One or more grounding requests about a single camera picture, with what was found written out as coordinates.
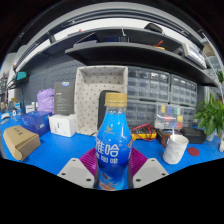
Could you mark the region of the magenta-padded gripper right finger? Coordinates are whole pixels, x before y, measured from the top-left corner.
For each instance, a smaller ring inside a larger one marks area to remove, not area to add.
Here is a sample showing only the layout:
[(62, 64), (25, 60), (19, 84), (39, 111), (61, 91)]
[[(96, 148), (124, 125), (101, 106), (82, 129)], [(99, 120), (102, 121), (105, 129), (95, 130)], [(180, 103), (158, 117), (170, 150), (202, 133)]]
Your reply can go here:
[(127, 171), (129, 189), (146, 186), (165, 176), (168, 176), (168, 172), (156, 158), (148, 159), (136, 148), (132, 149)]

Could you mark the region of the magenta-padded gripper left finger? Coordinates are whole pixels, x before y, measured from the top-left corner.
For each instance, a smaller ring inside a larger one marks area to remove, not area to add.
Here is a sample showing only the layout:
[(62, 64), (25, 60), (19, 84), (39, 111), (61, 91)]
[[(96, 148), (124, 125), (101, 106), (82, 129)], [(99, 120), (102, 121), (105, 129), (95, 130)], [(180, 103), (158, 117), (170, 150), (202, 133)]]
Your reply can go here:
[(80, 158), (71, 158), (58, 176), (78, 186), (97, 189), (99, 183), (96, 150), (88, 150)]

